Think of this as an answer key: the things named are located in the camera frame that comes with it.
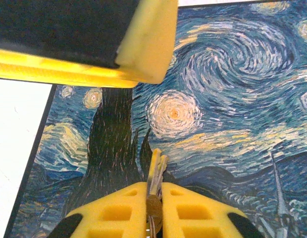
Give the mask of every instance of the white table surface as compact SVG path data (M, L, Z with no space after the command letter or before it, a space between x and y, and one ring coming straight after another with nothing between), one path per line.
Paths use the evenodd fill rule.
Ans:
M179 5L247 0L179 0ZM14 205L51 85L0 80L0 237Z

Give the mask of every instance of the black border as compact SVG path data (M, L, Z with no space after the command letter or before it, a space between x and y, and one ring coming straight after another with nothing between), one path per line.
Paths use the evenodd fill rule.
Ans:
M51 90L50 90L50 93L49 93L49 96L48 96L48 100L47 100L47 103L46 103L46 106L45 106L45 109L44 109L44 113L43 113L43 116L41 118L41 121L40 121L40 124L39 124L39 127L38 127L38 131L37 131L37 134L36 134L36 137L35 137L35 141L34 141L33 147L31 149L31 152L30 152L30 155L29 155L29 159L28 159L28 162L27 162L27 165L26 165L26 169L25 169L23 178L22 178L20 186L19 186L19 190L18 190L16 199L15 199L15 203L14 203L14 206L12 208L12 211L11 211L11 214L10 214L7 226L6 226L4 238L9 237L9 235L12 231L13 225L15 223L15 219L17 217L17 213L18 213L18 210L19 210L21 199L23 197L23 194L24 194L27 182L28 182L28 178L29 178L29 175L30 175L30 171L32 169L32 166L33 166L33 163L34 163L37 151L38 151L38 147L39 147L39 144L40 144L40 141L41 141L42 134L44 132L44 128L45 128L46 121L47 121L47 118L48 118L48 115L49 115L49 112L50 112L50 108L51 108L51 105L52 105L52 102L53 102L53 98L54 98L54 95L55 95L56 88L57 88L57 84L53 84L52 87L51 87Z
M201 4L201 5L186 5L186 6L179 6L178 9L195 8L195 7L208 7L208 6L256 4L256 3L272 2L272 1L277 2L277 1L284 1L284 0L256 0L256 1L249 0L249 1L225 2L225 3L210 3L210 4ZM52 105L52 102L53 102L53 98L54 98L57 86L58 86L58 84L52 85L50 94L48 96L47 104L46 104L42 119L40 121L38 132L36 134L35 141L34 141L32 149L31 149L31 153L30 153L30 156L29 156L29 159L28 159L28 162L27 162L27 166L26 166L23 178L21 180L20 187L19 187L19 190L18 190L18 194L17 194L16 200L15 200L14 206L12 208L12 212L10 214L10 217L9 217L3 238L9 238L9 235L12 231L12 228L13 228L18 210L19 210L19 206L20 206L20 203L21 203L21 199L23 197L24 190L25 190L27 182L28 182L30 171L31 171L32 165L34 163L34 160L35 160L35 157L36 157L36 154L37 154L37 151L38 151L38 147L39 147L41 137L42 137L45 125L46 125L46 121L47 121L47 118L48 118L48 115L49 115L49 112L50 112L50 108L51 108L51 105Z

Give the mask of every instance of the swirling sky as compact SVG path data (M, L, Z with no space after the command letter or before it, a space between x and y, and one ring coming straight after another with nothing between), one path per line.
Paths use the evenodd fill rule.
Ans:
M179 10L164 82L134 96L133 129L151 128L176 177L214 165L244 176L271 165L269 150L306 151L307 1Z

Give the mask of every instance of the painting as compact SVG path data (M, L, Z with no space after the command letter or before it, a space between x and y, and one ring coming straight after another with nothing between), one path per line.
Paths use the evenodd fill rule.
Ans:
M71 210L164 180L242 210L267 238L307 238L307 0L179 8L160 85L54 86L6 237L46 237Z

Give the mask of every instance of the key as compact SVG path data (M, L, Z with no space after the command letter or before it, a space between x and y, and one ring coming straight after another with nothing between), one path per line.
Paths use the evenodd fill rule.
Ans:
M147 179L147 228L146 238L156 238L162 227L161 184L167 168L168 157L154 149Z

